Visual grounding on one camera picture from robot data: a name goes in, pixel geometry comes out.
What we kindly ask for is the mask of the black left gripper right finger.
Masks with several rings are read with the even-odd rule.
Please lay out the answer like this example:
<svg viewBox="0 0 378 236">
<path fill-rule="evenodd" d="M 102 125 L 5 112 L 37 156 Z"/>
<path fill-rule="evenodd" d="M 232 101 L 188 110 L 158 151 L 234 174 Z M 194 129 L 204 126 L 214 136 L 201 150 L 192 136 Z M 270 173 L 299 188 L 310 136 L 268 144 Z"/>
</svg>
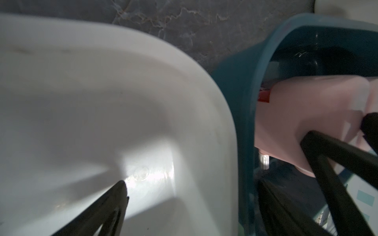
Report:
<svg viewBox="0 0 378 236">
<path fill-rule="evenodd" d="M 270 236 L 329 236 L 271 182 L 258 182 L 258 202 L 265 230 Z"/>
</svg>

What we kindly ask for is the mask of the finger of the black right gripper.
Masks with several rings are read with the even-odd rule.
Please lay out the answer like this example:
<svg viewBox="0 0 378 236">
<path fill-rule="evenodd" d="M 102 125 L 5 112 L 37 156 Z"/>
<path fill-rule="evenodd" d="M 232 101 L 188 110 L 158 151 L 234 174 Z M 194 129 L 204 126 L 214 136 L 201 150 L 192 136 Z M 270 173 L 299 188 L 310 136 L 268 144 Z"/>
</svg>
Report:
<svg viewBox="0 0 378 236">
<path fill-rule="evenodd" d="M 329 160 L 332 159 L 377 187 L 377 157 L 318 131 L 308 132 L 300 145 L 328 203 L 338 235 L 372 236 L 373 231 Z"/>
<path fill-rule="evenodd" d="M 378 113 L 373 112 L 367 114 L 362 119 L 360 130 L 370 148 L 375 153 L 378 153 Z"/>
</svg>

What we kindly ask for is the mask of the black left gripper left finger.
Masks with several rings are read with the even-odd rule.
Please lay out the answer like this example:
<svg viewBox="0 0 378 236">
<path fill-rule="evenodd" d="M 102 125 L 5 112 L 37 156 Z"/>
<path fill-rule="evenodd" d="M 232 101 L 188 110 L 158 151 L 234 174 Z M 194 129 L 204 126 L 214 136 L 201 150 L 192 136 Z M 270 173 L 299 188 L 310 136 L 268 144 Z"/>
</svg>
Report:
<svg viewBox="0 0 378 236">
<path fill-rule="evenodd" d="M 93 236 L 100 230 L 98 233 L 100 236 L 118 236 L 123 226 L 128 203 L 126 183 L 118 181 L 54 235 Z"/>
</svg>

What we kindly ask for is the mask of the pink pencil sharpener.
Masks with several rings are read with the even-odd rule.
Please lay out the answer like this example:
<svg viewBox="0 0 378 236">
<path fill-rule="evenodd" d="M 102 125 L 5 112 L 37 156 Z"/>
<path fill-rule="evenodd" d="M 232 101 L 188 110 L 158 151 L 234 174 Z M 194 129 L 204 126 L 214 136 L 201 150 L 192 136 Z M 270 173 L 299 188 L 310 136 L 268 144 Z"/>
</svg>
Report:
<svg viewBox="0 0 378 236">
<path fill-rule="evenodd" d="M 378 87 L 356 75 L 294 77 L 262 86 L 256 106 L 254 146 L 265 155 L 314 173 L 300 142 L 312 130 L 369 151 L 360 125 Z"/>
</svg>

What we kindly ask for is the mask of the dark teal storage box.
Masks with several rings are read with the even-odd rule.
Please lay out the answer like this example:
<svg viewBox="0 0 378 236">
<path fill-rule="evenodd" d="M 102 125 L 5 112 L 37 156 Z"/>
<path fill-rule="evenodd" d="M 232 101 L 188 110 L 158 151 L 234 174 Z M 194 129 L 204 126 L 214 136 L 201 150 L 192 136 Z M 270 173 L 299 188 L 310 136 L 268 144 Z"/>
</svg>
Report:
<svg viewBox="0 0 378 236">
<path fill-rule="evenodd" d="M 238 145 L 238 233 L 266 234 L 255 188 L 258 152 L 255 114 L 258 90 L 273 69 L 282 78 L 308 75 L 378 73 L 375 24 L 303 13 L 280 24 L 268 37 L 218 64 L 211 73 L 231 110 Z"/>
</svg>

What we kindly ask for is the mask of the white plastic storage box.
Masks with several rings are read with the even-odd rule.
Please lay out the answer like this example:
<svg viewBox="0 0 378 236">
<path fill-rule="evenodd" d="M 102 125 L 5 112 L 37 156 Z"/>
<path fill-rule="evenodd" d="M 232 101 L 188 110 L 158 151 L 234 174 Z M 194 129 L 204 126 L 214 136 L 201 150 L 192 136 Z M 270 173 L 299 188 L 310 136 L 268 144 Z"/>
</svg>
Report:
<svg viewBox="0 0 378 236">
<path fill-rule="evenodd" d="M 119 183 L 122 236 L 236 236 L 237 162 L 222 92 L 178 48 L 1 14 L 1 235 L 50 236 Z"/>
</svg>

